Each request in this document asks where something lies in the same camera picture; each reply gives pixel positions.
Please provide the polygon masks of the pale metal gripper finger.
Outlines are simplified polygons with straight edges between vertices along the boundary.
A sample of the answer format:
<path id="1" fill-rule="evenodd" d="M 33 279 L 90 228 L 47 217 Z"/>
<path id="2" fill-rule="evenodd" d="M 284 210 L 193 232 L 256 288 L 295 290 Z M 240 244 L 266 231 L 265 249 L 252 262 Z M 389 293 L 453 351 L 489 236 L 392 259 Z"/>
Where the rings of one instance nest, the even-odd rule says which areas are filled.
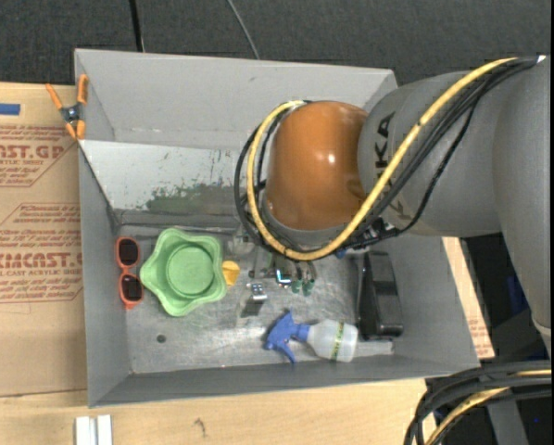
<path id="1" fill-rule="evenodd" d="M 241 299 L 240 317 L 258 316 L 267 299 L 268 295 L 262 283 L 253 282 L 247 284 Z"/>

